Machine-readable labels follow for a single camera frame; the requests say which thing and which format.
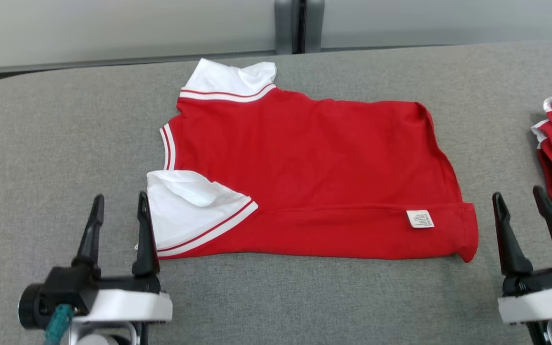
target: care label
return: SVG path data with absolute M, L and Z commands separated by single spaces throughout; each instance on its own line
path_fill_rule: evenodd
M 431 216 L 427 210 L 407 210 L 408 220 L 413 228 L 433 228 L 434 221 L 431 220 Z

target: teal cable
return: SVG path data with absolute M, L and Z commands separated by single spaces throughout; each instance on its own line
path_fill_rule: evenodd
M 63 335 L 72 323 L 74 311 L 69 304 L 59 304 L 44 332 L 44 345 L 60 345 Z

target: gray table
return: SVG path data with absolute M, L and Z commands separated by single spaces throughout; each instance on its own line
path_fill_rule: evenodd
M 260 57 L 228 59 L 246 66 Z M 500 190 L 525 253 L 552 247 L 531 188 L 543 182 L 529 127 L 552 96 L 552 43 L 406 48 L 265 57 L 276 84 L 312 98 L 414 100 L 432 112 L 480 248 L 459 257 L 357 260 L 240 253 L 162 262 L 173 322 L 165 344 L 514 344 L 502 325 L 491 194 Z M 56 70 L 0 80 L 0 344 L 36 345 L 20 293 L 68 265 L 92 198 L 106 198 L 101 267 L 129 273 L 138 191 L 162 168 L 158 128 L 177 112 L 195 62 Z

